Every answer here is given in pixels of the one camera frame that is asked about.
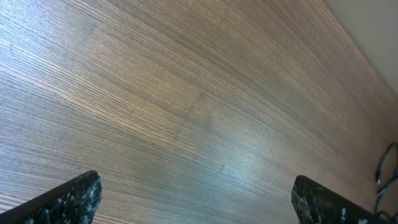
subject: coiled black wire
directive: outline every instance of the coiled black wire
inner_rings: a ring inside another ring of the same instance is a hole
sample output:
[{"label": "coiled black wire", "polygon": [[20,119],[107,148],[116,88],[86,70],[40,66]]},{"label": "coiled black wire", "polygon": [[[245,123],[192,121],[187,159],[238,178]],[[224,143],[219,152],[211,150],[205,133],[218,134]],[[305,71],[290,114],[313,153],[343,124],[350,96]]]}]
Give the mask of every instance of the coiled black wire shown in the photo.
[{"label": "coiled black wire", "polygon": [[[382,179],[382,177],[381,177],[381,171],[382,171],[382,170],[381,170],[381,169],[382,169],[382,167],[383,167],[383,165],[384,165],[384,161],[386,160],[387,155],[388,155],[388,153],[390,152],[390,150],[391,150],[392,148],[395,148],[395,149],[397,150],[397,153],[398,153],[398,144],[397,144],[396,142],[391,143],[391,144],[388,146],[387,150],[385,151],[383,157],[381,158],[381,161],[380,161],[380,164],[379,164],[379,168],[377,169],[377,172],[376,172],[376,180],[377,180],[378,184],[381,183],[381,179]],[[379,196],[377,197],[376,205],[375,205],[375,207],[374,207],[374,216],[375,216],[376,220],[377,220],[380,216],[384,215],[384,216],[389,220],[390,223],[392,223],[392,224],[398,224],[398,223],[397,223],[398,212],[396,212],[395,215],[393,215],[392,217],[390,217],[390,215],[389,215],[388,213],[386,213],[386,212],[383,212],[383,211],[380,211],[380,212],[379,212],[380,201],[381,201],[383,195],[386,193],[388,187],[390,187],[391,184],[392,184],[394,181],[396,181],[397,179],[398,179],[398,163],[397,163],[397,166],[396,166],[396,168],[395,168],[395,170],[394,170],[394,175],[387,181],[386,184],[384,184],[384,185],[379,189]]]}]

